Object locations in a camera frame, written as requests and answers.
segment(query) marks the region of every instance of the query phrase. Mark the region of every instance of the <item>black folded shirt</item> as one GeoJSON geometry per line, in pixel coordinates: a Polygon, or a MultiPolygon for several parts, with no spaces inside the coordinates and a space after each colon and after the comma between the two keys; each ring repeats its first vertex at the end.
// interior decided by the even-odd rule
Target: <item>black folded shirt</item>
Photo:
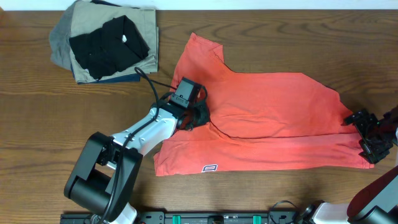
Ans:
{"type": "Polygon", "coordinates": [[[105,22],[102,28],[89,34],[71,37],[69,43],[76,61],[96,80],[140,62],[149,51],[136,25],[127,16],[105,22]]]}

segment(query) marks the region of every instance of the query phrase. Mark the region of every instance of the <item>orange t-shirt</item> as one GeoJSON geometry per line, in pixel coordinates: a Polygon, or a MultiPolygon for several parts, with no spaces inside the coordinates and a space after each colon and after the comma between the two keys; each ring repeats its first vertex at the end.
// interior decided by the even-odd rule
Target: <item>orange t-shirt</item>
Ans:
{"type": "Polygon", "coordinates": [[[320,166],[367,169],[361,139],[339,94],[302,73],[236,73],[223,46],[192,34],[172,81],[182,77],[208,91],[210,122],[177,131],[155,159],[158,176],[227,170],[320,166]]]}

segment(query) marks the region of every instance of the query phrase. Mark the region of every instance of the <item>white wall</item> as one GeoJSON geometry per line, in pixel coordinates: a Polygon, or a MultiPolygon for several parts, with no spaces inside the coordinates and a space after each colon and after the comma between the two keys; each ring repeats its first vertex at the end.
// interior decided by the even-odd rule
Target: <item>white wall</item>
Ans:
{"type": "MultiPolygon", "coordinates": [[[[65,10],[74,0],[0,0],[4,10],[65,10]]],[[[159,10],[398,9],[398,0],[108,0],[159,10]]]]}

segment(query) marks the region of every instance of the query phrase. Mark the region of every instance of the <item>stack of folded clothes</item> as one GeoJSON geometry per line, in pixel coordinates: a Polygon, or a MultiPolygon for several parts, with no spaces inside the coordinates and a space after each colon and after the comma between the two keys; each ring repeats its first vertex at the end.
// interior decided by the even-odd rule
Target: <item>stack of folded clothes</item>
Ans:
{"type": "Polygon", "coordinates": [[[157,72],[158,33],[154,9],[76,1],[50,33],[51,59],[77,83],[139,81],[134,67],[157,72]]]}

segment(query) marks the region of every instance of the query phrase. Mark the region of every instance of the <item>wooden table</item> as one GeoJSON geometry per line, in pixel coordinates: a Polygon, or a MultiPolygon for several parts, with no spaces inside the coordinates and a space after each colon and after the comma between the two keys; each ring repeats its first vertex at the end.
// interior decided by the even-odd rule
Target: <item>wooden table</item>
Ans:
{"type": "MultiPolygon", "coordinates": [[[[48,36],[62,12],[5,12],[0,20],[0,223],[58,223],[84,211],[63,188],[87,138],[117,133],[147,114],[146,82],[77,85],[50,61],[48,36]]],[[[236,72],[303,72],[351,110],[381,116],[398,98],[398,11],[161,11],[159,73],[169,83],[189,35],[224,45],[236,72]]],[[[167,89],[157,86],[160,93],[167,89]]],[[[155,177],[144,158],[137,208],[267,210],[279,200],[349,202],[392,168],[322,167],[155,177]]]]}

